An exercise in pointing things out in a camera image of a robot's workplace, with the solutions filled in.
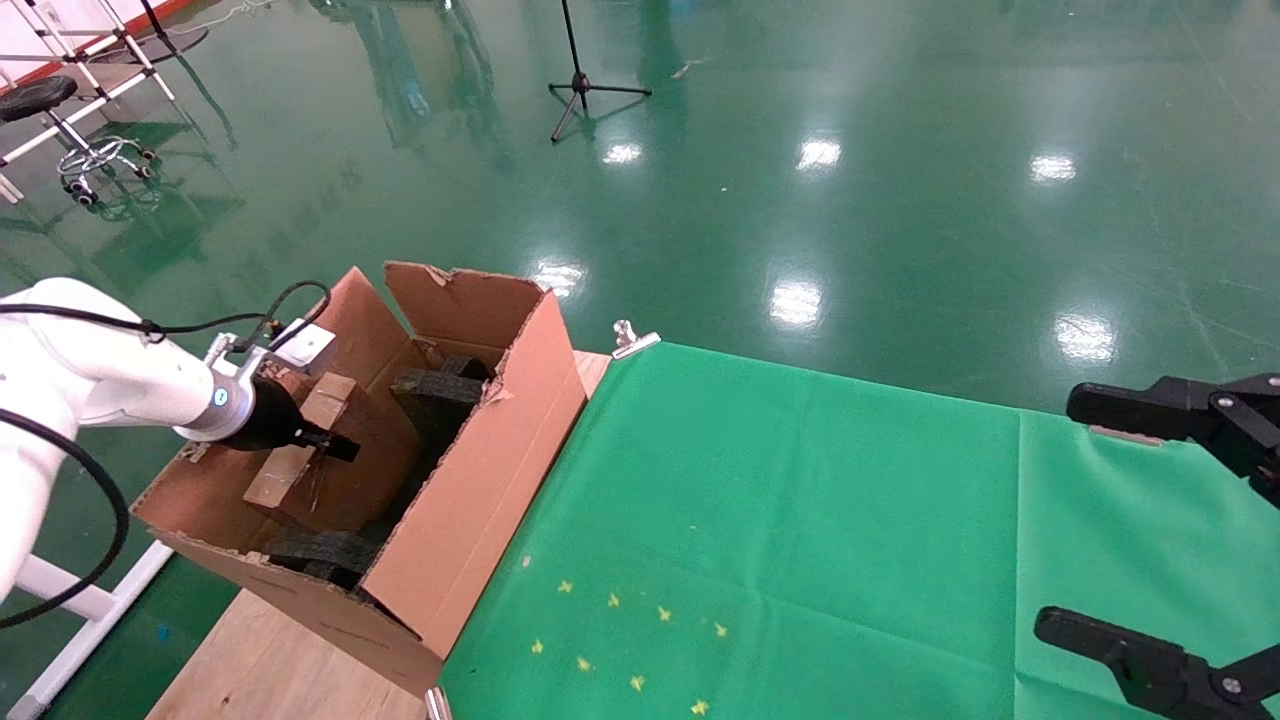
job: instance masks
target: metal rack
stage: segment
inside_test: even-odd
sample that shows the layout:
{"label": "metal rack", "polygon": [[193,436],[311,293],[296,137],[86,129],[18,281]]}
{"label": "metal rack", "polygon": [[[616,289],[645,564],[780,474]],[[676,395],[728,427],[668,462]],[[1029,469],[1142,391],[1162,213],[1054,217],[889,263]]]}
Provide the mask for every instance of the metal rack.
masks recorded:
{"label": "metal rack", "polygon": [[[137,87],[147,78],[155,81],[170,102],[175,101],[173,91],[169,90],[169,86],[165,85],[164,78],[161,78],[160,73],[156,72],[151,60],[148,60],[146,54],[142,53],[142,49],[133,38],[133,35],[131,35],[124,27],[124,20],[108,0],[96,0],[96,3],[106,18],[111,22],[113,27],[92,29],[59,29],[40,13],[36,6],[36,0],[0,0],[0,3],[13,3],[14,8],[18,10],[18,15],[22,17],[23,22],[27,23],[27,27],[29,27],[36,37],[44,42],[45,47],[50,53],[49,55],[0,54],[0,60],[59,61],[69,68],[74,68],[78,70],[78,76],[83,77],[82,91],[84,91],[84,95],[88,95],[91,100],[87,105],[65,118],[68,124],[74,126],[78,120],[93,111],[100,110],[108,102],[114,101],[116,97]],[[72,37],[92,37],[96,40],[91,41],[83,50],[77,50],[76,44],[68,40]],[[115,83],[113,87],[108,87],[104,86],[93,74],[88,60],[93,55],[111,47],[118,41],[123,42],[129,54],[133,55],[137,61],[137,72],[123,79],[123,82]],[[4,81],[6,87],[13,88],[18,86],[13,78],[3,72],[0,72],[0,79]],[[15,150],[0,156],[0,170],[3,170],[9,163],[26,155],[32,149],[58,133],[59,128],[56,126],[46,127],[42,132],[37,133]],[[4,174],[0,174],[0,196],[12,204],[23,199],[22,191],[19,191],[13,182],[6,179]]]}

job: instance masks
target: glossy floor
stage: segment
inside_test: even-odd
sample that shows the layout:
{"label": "glossy floor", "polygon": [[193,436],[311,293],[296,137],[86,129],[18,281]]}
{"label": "glossy floor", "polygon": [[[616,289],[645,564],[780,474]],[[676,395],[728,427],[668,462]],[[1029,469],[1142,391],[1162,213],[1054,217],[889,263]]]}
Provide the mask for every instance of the glossy floor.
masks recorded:
{"label": "glossy floor", "polygon": [[[193,76],[161,67],[198,131],[154,88],[114,111],[145,115],[129,132],[166,155],[159,190],[105,188],[88,214],[45,160],[15,163],[31,200],[0,209],[0,292],[74,274],[192,322],[421,260],[539,278],[586,350],[630,318],[1048,411],[1087,379],[1280,366],[1275,3],[579,0],[584,69],[654,95],[594,92],[558,146],[553,0],[314,5],[214,27]],[[86,439],[133,493],[177,446]],[[83,571],[108,523],[73,475],[40,552]],[[164,648],[229,597],[169,575],[55,716],[143,714],[183,655]],[[0,637],[0,700],[42,661],[14,648],[51,653],[68,625]]]}

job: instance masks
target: green tablecloth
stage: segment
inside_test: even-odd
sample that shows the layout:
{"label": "green tablecloth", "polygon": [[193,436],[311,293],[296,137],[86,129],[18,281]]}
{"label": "green tablecloth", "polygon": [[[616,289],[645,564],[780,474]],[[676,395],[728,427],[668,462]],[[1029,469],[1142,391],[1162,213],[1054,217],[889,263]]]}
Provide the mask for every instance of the green tablecloth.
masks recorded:
{"label": "green tablecloth", "polygon": [[1139,719],[1039,607],[1222,664],[1280,642],[1277,591],[1280,515],[1199,447],[663,343],[609,369],[442,684],[457,720]]}

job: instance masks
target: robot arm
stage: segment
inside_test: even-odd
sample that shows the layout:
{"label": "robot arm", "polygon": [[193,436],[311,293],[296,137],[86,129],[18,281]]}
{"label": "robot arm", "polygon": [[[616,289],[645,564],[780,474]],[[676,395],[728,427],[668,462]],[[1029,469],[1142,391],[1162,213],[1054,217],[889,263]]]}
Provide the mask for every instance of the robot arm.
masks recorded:
{"label": "robot arm", "polygon": [[[78,281],[51,278],[0,299],[0,407],[74,439],[81,425],[168,425],[237,450],[315,445],[343,460],[358,446],[306,421],[279,383],[259,375],[278,356],[253,346],[237,368],[219,336],[201,361],[169,340],[61,315],[4,313],[29,304],[141,318]],[[0,601],[36,541],[63,452],[0,423]]]}

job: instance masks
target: tripod stand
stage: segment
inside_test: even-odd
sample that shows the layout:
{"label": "tripod stand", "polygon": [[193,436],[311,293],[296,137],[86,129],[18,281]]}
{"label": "tripod stand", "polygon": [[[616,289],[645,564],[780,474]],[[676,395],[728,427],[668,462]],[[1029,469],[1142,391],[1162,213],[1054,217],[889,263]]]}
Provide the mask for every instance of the tripod stand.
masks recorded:
{"label": "tripod stand", "polygon": [[573,106],[579,102],[582,104],[582,111],[586,111],[586,94],[593,90],[604,90],[607,92],[634,92],[636,95],[653,95],[653,91],[648,87],[616,87],[609,85],[591,85],[588,79],[586,73],[582,72],[582,65],[577,61],[577,42],[573,40],[573,20],[568,17],[568,0],[561,0],[561,8],[564,9],[564,29],[568,31],[568,51],[573,55],[573,79],[567,85],[549,83],[548,90],[572,90],[573,96],[568,100],[568,106],[564,108],[564,114],[561,115],[561,122],[556,123],[556,129],[552,131],[552,142],[558,142],[561,132],[564,131],[564,123],[568,122],[570,114],[573,113]]}

